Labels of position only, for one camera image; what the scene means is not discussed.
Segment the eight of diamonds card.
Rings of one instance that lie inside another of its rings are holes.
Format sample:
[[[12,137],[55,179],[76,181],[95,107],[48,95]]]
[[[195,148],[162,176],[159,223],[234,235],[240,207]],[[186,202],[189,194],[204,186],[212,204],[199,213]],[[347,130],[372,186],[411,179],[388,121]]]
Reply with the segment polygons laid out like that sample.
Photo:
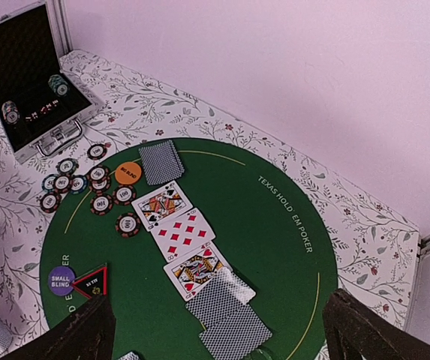
[[[164,259],[170,263],[197,246],[215,239],[215,232],[198,208],[168,220],[152,230]]]

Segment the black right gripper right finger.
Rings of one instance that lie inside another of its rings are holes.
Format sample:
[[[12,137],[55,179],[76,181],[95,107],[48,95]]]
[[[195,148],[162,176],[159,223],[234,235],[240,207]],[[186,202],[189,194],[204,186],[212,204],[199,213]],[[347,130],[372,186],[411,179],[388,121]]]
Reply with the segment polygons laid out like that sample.
[[[323,309],[331,359],[427,359],[430,345],[389,324],[343,289]]]

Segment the black triangular marker tag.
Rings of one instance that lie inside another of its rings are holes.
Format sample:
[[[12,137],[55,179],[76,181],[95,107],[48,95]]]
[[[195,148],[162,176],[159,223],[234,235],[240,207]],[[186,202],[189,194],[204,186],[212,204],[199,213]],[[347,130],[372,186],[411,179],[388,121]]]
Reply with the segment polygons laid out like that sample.
[[[106,263],[79,276],[72,283],[72,287],[80,295],[91,299],[94,296],[107,294],[108,267]]]

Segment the orange big blind button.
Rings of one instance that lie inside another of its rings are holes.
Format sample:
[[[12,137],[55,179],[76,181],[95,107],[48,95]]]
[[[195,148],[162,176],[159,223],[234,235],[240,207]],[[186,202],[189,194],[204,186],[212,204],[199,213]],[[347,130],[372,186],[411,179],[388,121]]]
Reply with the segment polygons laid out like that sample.
[[[121,185],[134,185],[142,177],[142,167],[133,161],[120,164],[115,171],[115,179]]]

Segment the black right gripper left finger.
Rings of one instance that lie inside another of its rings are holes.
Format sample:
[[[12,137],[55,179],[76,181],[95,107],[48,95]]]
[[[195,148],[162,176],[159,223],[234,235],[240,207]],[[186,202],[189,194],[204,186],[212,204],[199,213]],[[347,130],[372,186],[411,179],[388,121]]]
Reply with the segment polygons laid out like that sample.
[[[109,297],[97,295],[37,339],[4,359],[111,359],[116,318]]]

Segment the black white poker chip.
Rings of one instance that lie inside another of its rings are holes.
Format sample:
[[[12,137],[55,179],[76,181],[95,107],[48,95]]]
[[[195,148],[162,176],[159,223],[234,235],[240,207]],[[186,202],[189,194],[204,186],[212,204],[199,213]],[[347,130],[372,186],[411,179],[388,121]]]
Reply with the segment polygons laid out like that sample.
[[[113,197],[107,193],[98,194],[90,201],[90,210],[95,215],[106,215],[113,208]]]
[[[116,205],[130,205],[137,197],[137,192],[131,184],[121,184],[113,191],[113,201]]]
[[[88,181],[91,184],[100,184],[105,181],[110,175],[110,169],[105,165],[97,165],[92,167],[86,174]]]
[[[141,228],[141,221],[134,213],[124,213],[116,219],[116,232],[123,238],[135,236]]]
[[[46,193],[40,199],[40,208],[43,212],[51,214],[55,212],[62,202],[62,196],[59,193]]]

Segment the king of hearts card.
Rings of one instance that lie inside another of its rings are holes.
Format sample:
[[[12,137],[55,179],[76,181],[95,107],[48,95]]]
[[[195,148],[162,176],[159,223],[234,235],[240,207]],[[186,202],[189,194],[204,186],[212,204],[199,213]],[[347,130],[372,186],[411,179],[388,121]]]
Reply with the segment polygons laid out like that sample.
[[[208,241],[164,267],[169,280],[185,302],[190,301],[219,272],[233,268],[213,241]]]

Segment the blue small blind button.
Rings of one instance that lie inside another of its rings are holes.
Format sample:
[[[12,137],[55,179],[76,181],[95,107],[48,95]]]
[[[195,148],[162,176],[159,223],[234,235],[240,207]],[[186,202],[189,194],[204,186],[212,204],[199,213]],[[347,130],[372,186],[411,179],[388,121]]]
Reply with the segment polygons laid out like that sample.
[[[75,280],[74,271],[65,265],[56,266],[51,270],[48,277],[48,287],[55,296],[67,296],[74,288],[72,283]]]

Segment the single blue playing card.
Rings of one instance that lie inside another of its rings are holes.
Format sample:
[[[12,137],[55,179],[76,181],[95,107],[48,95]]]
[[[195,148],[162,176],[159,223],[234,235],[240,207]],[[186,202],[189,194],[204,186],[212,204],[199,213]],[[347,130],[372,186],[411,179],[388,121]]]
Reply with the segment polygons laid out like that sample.
[[[148,185],[163,185],[179,179],[185,172],[174,142],[169,139],[139,149]]]

